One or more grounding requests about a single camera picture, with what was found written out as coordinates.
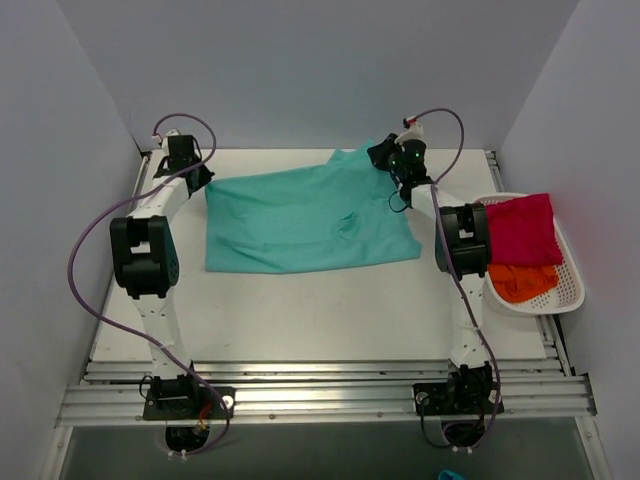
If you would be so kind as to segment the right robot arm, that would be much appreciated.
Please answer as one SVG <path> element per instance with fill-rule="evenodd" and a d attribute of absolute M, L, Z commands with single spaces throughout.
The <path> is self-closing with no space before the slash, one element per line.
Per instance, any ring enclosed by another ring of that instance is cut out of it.
<path fill-rule="evenodd" d="M 486 208 L 439 188 L 428 175 L 426 143 L 418 136 L 391 134 L 367 154 L 376 169 L 391 176 L 405 205 L 434 221 L 436 264 L 453 283 L 444 400 L 453 411 L 467 412 L 493 389 L 491 353 L 482 334 L 483 286 L 492 259 Z"/>

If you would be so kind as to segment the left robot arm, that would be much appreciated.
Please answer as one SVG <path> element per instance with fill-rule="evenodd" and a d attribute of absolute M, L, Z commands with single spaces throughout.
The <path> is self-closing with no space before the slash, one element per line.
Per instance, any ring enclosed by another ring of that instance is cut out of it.
<path fill-rule="evenodd" d="M 129 215 L 113 219 L 109 233 L 115 280 L 133 301 L 149 338 L 153 369 L 147 400 L 190 419 L 200 411 L 202 395 L 197 380 L 185 371 L 193 363 L 175 312 L 180 264 L 171 221 L 213 173 L 202 164 L 195 137 L 172 130 L 160 145 L 164 156 L 152 191 Z"/>

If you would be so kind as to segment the teal t-shirt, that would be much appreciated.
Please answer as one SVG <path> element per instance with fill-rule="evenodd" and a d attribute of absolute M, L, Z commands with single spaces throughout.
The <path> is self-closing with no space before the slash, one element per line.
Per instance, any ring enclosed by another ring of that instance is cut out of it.
<path fill-rule="evenodd" d="M 205 270 L 293 274 L 419 258 L 406 215 L 389 205 L 395 185 L 371 164 L 368 147 L 207 185 Z"/>

